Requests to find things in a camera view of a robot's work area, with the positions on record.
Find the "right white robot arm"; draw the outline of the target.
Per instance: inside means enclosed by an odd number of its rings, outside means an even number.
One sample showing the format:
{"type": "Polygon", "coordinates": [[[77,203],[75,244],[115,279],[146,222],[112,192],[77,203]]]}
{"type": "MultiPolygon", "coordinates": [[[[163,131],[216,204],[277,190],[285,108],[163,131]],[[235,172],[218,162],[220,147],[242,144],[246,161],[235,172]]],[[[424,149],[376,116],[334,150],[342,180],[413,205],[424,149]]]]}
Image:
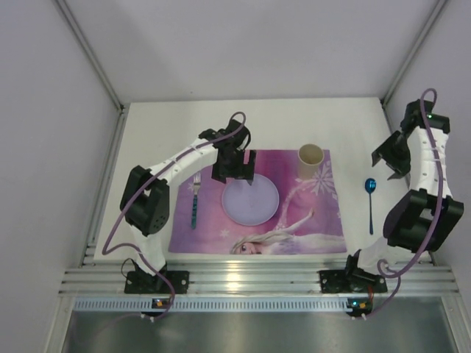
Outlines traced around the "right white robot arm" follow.
{"type": "Polygon", "coordinates": [[[387,214],[383,234],[371,246],[347,258],[344,270],[350,290],[377,290],[386,278],[388,250],[399,247],[415,257],[434,252],[444,243],[464,214],[464,204],[453,199],[447,185],[445,146],[450,120],[433,113],[434,101],[408,103],[400,130],[372,153],[392,169],[392,179],[410,177],[407,193],[387,214]]]}

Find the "purple printed cloth placemat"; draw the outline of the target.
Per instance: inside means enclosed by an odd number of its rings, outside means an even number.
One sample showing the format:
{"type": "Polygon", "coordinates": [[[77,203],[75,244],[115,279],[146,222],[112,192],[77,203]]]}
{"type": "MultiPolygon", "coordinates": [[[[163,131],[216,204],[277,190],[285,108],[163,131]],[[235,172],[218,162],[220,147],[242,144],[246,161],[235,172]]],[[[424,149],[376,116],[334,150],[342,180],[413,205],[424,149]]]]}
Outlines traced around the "purple printed cloth placemat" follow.
{"type": "Polygon", "coordinates": [[[201,170],[196,229],[191,228],[193,180],[177,194],[168,250],[175,254],[340,254],[347,250],[334,185],[330,152],[314,177],[297,176],[296,150],[259,150],[255,172],[273,181],[280,203],[266,223],[248,227],[232,221],[222,208],[225,184],[213,180],[212,168],[201,170]]]}

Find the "left aluminium frame post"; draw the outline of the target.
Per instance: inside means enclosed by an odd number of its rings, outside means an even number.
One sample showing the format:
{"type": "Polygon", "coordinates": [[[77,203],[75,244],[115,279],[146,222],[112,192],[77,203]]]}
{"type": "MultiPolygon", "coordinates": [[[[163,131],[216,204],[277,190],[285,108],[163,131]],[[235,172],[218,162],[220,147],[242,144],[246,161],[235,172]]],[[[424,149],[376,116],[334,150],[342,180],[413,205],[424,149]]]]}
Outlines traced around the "left aluminium frame post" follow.
{"type": "Polygon", "coordinates": [[[60,16],[65,21],[68,28],[71,30],[71,33],[78,43],[82,53],[85,55],[88,60],[93,72],[98,78],[101,86],[104,88],[108,98],[111,100],[115,109],[122,113],[124,111],[124,104],[121,102],[118,94],[113,88],[111,81],[108,78],[105,70],[103,69],[102,64],[99,61],[98,56],[93,50],[90,41],[88,40],[82,26],[79,24],[75,14],[73,13],[70,5],[65,0],[52,0],[52,4],[57,8],[60,16]]]}

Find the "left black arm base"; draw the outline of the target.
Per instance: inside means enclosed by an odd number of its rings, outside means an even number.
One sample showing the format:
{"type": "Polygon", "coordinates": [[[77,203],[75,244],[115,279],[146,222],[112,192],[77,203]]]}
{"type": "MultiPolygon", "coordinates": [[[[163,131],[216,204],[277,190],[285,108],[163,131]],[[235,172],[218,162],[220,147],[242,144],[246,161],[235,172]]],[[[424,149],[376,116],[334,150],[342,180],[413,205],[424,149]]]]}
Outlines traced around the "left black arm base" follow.
{"type": "MultiPolygon", "coordinates": [[[[164,277],[170,282],[176,294],[186,294],[189,286],[188,271],[165,271],[164,277]]],[[[126,294],[170,294],[171,288],[157,275],[151,275],[139,268],[126,275],[126,294]]]]}

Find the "blue spoon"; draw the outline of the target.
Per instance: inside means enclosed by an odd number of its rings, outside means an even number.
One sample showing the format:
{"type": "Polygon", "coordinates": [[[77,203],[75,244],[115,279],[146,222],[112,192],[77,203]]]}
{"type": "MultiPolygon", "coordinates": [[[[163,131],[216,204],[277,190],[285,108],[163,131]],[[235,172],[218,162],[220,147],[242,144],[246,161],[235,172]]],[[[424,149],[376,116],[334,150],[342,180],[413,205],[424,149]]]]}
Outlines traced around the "blue spoon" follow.
{"type": "Polygon", "coordinates": [[[372,194],[376,190],[377,182],[373,178],[368,178],[365,181],[364,189],[369,197],[369,234],[374,234],[373,214],[372,214],[372,194]]]}

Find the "aluminium frame post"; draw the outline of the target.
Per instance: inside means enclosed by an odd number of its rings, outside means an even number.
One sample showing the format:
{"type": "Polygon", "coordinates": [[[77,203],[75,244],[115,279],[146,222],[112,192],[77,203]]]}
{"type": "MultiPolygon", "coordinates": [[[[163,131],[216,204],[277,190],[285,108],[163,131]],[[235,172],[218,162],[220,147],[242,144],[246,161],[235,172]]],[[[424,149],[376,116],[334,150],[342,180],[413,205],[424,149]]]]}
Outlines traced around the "aluminium frame post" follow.
{"type": "Polygon", "coordinates": [[[124,104],[121,102],[118,94],[113,88],[111,81],[108,78],[105,70],[103,69],[102,64],[99,61],[98,56],[93,50],[90,41],[88,40],[82,26],[79,24],[75,14],[73,13],[70,5],[65,0],[52,0],[52,4],[57,8],[60,16],[65,21],[68,28],[71,30],[71,33],[78,43],[82,53],[85,55],[88,60],[93,72],[98,78],[101,86],[104,88],[108,98],[111,100],[115,109],[122,113],[124,111],[124,104]]]}
{"type": "Polygon", "coordinates": [[[397,91],[404,77],[408,73],[409,68],[411,67],[415,58],[424,46],[430,33],[435,27],[436,22],[440,19],[443,12],[446,10],[448,4],[448,0],[436,0],[433,2],[432,8],[428,11],[425,20],[419,27],[419,31],[415,34],[414,39],[412,40],[411,45],[407,49],[403,60],[401,61],[398,69],[395,71],[391,82],[387,85],[386,92],[380,99],[382,108],[385,108],[393,98],[395,92],[397,91]]]}

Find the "fork with teal handle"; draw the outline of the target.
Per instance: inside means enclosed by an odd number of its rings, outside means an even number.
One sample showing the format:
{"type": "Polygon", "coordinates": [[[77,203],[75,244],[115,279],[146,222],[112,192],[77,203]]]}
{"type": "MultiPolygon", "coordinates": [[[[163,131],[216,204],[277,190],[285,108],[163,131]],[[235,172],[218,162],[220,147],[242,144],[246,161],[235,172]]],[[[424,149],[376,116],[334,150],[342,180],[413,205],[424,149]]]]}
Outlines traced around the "fork with teal handle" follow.
{"type": "Polygon", "coordinates": [[[201,173],[197,172],[193,175],[193,182],[191,185],[191,191],[193,193],[192,211],[191,211],[191,228],[196,229],[197,223],[197,210],[198,210],[198,194],[201,187],[201,173]]]}

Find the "beige paper cup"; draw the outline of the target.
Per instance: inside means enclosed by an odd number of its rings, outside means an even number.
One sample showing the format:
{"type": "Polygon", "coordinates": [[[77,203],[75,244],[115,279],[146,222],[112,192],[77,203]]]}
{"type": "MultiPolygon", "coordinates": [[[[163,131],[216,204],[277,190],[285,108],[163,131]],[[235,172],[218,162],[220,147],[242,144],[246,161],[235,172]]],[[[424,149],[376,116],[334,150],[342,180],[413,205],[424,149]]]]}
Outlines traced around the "beige paper cup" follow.
{"type": "Polygon", "coordinates": [[[312,143],[301,146],[297,156],[297,176],[301,180],[313,178],[325,158],[324,151],[312,143]]]}

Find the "lilac plastic plate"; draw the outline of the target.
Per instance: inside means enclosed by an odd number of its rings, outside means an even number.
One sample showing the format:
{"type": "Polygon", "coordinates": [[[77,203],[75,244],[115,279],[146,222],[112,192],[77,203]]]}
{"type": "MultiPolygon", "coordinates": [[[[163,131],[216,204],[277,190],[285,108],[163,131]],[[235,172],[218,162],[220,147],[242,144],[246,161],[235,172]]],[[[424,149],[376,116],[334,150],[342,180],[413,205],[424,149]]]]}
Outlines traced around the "lilac plastic plate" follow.
{"type": "Polygon", "coordinates": [[[255,174],[252,183],[233,180],[222,192],[222,208],[237,224],[254,227],[269,221],[277,212],[280,196],[266,176],[255,174]]]}

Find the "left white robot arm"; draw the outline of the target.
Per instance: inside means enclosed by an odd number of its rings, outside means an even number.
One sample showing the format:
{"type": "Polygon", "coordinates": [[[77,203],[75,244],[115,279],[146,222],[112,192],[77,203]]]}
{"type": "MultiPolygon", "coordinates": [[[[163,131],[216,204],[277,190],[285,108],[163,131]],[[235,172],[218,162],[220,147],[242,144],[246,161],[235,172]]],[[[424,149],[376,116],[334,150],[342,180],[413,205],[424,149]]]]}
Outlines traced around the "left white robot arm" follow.
{"type": "Polygon", "coordinates": [[[248,161],[244,161],[250,142],[251,133],[244,122],[231,117],[225,128],[206,129],[189,147],[161,164],[151,168],[137,165],[131,170],[118,219],[126,221],[135,236],[136,271],[157,281],[163,276],[166,260],[157,234],[171,215],[172,188],[178,188],[208,166],[212,168],[210,177],[217,182],[253,182],[256,152],[251,151],[248,161]]]}

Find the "aluminium mounting rail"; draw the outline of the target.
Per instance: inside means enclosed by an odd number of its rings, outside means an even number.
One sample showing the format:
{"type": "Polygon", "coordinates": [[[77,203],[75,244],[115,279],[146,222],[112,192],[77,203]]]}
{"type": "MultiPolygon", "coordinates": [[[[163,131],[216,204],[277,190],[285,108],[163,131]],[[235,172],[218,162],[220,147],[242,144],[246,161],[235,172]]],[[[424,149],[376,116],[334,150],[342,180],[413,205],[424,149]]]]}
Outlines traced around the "aluminium mounting rail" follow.
{"type": "MultiPolygon", "coordinates": [[[[295,296],[321,293],[319,272],[340,269],[344,262],[255,262],[253,260],[186,261],[169,263],[169,270],[188,271],[191,295],[288,294],[295,296]]],[[[65,271],[59,294],[64,296],[108,296],[124,293],[123,273],[130,264],[96,262],[65,271]]],[[[451,268],[419,263],[402,275],[400,296],[455,296],[459,293],[451,268]]]]}

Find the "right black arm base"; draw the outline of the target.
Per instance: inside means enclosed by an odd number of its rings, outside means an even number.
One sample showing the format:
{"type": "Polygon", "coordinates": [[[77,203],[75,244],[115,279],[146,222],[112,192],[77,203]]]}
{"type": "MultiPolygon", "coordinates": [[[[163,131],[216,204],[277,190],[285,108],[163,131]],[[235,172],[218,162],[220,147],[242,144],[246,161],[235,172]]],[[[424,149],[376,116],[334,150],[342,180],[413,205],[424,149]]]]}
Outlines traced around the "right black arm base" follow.
{"type": "Polygon", "coordinates": [[[377,274],[364,270],[354,270],[348,274],[345,270],[324,270],[319,272],[321,292],[337,293],[386,293],[386,280],[377,274]]]}

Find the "right aluminium frame post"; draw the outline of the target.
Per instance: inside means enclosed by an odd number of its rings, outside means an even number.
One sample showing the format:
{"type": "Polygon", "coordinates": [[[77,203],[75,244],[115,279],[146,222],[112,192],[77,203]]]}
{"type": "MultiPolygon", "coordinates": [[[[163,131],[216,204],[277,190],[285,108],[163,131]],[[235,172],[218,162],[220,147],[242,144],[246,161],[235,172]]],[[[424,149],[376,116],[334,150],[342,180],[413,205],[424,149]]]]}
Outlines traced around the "right aluminium frame post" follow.
{"type": "Polygon", "coordinates": [[[385,108],[393,98],[395,92],[397,91],[404,77],[408,73],[409,68],[411,67],[415,58],[424,46],[430,33],[435,27],[436,22],[440,19],[443,12],[446,10],[448,4],[448,0],[436,0],[433,2],[432,8],[428,11],[425,20],[419,27],[419,31],[415,34],[414,39],[412,40],[411,45],[407,49],[403,60],[401,61],[398,69],[395,71],[391,82],[387,85],[386,92],[380,99],[382,108],[385,108]]]}

